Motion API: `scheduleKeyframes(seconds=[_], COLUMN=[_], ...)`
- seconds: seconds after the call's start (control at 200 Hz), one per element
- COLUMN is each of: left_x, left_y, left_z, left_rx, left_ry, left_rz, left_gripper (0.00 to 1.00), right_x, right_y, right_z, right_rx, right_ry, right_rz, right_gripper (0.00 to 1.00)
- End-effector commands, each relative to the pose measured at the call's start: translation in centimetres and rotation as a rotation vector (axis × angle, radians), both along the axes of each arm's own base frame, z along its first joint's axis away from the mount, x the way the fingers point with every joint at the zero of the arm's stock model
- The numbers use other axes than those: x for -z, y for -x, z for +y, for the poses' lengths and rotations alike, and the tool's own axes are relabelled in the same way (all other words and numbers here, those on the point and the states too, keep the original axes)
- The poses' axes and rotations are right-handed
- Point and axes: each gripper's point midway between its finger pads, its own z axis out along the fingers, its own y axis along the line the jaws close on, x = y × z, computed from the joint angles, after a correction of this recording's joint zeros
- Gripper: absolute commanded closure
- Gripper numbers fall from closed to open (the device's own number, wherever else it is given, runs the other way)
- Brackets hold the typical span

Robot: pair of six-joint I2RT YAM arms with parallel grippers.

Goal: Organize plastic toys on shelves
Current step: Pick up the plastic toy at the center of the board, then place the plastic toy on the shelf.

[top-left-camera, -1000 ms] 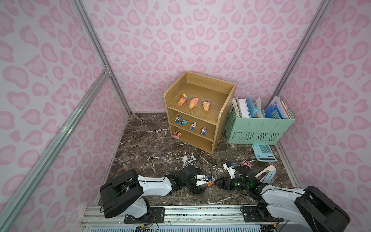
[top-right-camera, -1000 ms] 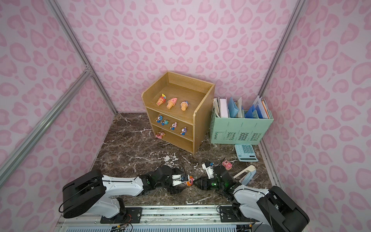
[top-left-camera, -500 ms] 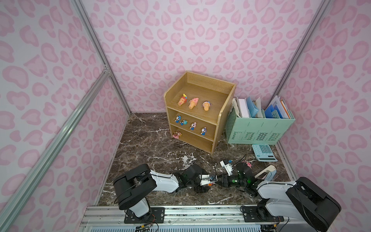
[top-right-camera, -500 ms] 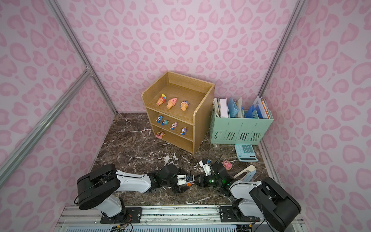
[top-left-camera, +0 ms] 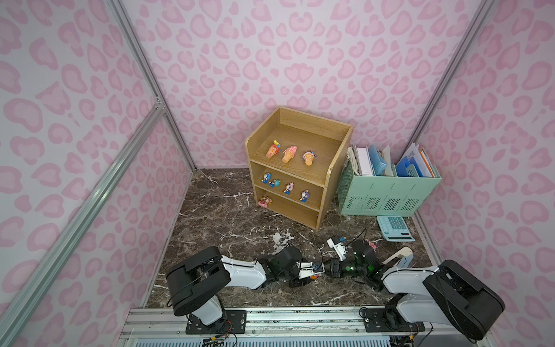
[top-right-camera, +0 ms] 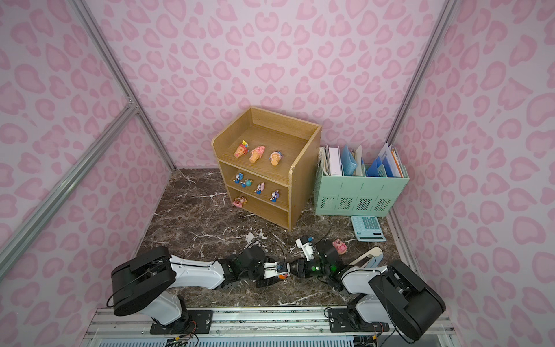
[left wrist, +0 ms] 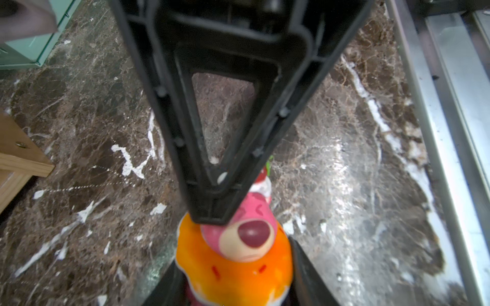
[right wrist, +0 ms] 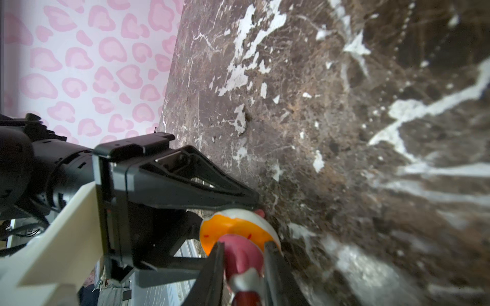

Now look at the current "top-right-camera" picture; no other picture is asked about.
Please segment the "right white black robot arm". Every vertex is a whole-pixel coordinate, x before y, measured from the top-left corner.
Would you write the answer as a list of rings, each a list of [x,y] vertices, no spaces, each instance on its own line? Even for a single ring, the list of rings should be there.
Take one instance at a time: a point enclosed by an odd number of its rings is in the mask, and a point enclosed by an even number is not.
[[[346,309],[331,309],[330,321],[345,321],[350,331],[365,331],[390,325],[407,342],[419,340],[445,312],[446,304],[404,262],[381,266],[382,250],[374,247],[363,265],[347,265],[336,244],[311,237],[296,240],[304,257],[294,260],[290,273],[299,278],[317,278],[337,292],[354,295]]]

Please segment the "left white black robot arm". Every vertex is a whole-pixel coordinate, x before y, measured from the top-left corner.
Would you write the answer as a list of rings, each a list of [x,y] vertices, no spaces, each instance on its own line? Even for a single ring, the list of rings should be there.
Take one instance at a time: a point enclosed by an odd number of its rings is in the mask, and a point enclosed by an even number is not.
[[[143,314],[168,326],[189,319],[184,299],[170,289],[225,289],[242,280],[265,287],[286,279],[290,271],[286,261],[272,260],[258,246],[207,262],[186,260],[170,254],[168,247],[156,247],[112,270],[113,294],[107,305],[118,317]]]

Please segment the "wooden three-tier shelf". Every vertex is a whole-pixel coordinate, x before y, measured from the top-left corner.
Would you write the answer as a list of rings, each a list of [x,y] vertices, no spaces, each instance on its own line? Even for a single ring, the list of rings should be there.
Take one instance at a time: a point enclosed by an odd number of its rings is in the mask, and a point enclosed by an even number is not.
[[[295,227],[314,189],[321,134],[318,124],[261,108],[250,108],[231,122],[212,140],[231,202],[245,196],[248,203],[242,209],[280,227]],[[242,140],[248,142],[249,151],[239,159],[234,158]],[[251,151],[258,146],[265,146],[264,155],[257,163],[250,163]],[[270,163],[274,151],[283,154],[277,166]],[[243,181],[253,181],[250,187],[233,183],[239,172],[244,174]],[[254,191],[261,182],[265,189],[257,195]],[[270,202],[276,189],[280,197],[277,202]]]

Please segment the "blue pink pig figure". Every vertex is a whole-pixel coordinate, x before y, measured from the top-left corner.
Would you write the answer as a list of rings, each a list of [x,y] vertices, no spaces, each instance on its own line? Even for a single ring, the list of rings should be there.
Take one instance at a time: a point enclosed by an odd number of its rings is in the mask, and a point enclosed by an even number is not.
[[[254,193],[257,195],[261,195],[264,189],[265,189],[265,183],[261,182],[260,184],[257,185],[257,188],[255,189]]]

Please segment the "sprinkled ice cream cone toy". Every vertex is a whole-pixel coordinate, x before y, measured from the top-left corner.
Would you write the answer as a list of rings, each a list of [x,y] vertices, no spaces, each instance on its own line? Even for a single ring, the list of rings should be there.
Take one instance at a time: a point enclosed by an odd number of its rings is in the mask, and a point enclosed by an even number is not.
[[[244,156],[249,151],[249,144],[247,141],[242,140],[237,149],[234,152],[234,158],[239,159],[241,156]]]

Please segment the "pink round toy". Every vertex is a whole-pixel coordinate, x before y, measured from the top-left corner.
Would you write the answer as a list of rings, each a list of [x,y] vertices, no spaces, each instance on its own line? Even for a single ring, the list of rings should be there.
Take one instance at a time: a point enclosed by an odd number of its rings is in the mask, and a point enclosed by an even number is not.
[[[347,252],[348,250],[348,246],[347,244],[345,244],[343,241],[341,241],[340,239],[336,239],[333,243],[332,243],[333,247],[335,247],[337,253],[339,255],[343,255]]]

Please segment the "small purple figure toy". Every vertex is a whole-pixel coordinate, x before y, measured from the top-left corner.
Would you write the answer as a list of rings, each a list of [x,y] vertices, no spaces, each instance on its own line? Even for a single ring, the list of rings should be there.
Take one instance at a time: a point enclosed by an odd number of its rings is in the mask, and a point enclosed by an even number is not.
[[[277,202],[279,197],[280,197],[280,191],[278,189],[276,189],[275,191],[273,191],[271,193],[270,202]]]

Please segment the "small blue figure toy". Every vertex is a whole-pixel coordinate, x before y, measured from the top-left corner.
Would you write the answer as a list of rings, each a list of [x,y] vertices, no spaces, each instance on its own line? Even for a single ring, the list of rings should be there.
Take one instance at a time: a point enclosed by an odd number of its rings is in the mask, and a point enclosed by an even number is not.
[[[243,178],[244,178],[244,174],[239,172],[235,175],[233,183],[240,184],[242,182]]]

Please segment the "pink ice cream cone toy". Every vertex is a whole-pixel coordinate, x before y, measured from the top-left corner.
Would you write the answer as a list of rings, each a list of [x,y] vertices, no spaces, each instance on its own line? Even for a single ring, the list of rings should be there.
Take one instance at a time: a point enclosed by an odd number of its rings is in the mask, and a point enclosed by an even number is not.
[[[257,163],[257,161],[260,160],[263,157],[264,151],[265,151],[265,146],[258,146],[255,149],[253,149],[251,151],[249,162],[250,163]]]

